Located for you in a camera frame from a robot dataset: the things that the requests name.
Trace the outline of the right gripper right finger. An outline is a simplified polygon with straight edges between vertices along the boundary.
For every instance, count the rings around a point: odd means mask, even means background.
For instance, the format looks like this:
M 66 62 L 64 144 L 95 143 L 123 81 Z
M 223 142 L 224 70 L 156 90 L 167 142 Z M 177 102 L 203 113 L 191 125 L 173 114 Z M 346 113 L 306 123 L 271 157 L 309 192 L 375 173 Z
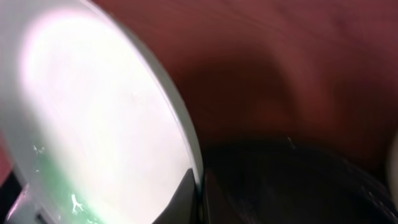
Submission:
M 210 224 L 257 223 L 252 195 L 241 184 L 208 169 L 204 177 L 203 218 Z

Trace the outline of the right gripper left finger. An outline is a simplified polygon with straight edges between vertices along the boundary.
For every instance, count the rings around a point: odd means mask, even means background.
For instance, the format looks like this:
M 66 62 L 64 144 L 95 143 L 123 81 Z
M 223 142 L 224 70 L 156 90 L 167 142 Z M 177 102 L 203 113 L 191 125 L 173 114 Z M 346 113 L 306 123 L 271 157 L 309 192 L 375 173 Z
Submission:
M 197 223 L 197 191 L 192 169 L 188 169 L 171 201 L 153 224 Z

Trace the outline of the mint plate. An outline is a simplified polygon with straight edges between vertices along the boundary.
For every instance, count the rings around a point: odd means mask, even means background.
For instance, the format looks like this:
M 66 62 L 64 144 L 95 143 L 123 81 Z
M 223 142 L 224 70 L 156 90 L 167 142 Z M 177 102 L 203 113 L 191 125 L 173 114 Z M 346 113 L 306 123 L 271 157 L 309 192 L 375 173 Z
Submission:
M 203 162 L 169 74 L 91 1 L 1 2 L 1 136 L 22 192 L 6 223 L 153 223 Z

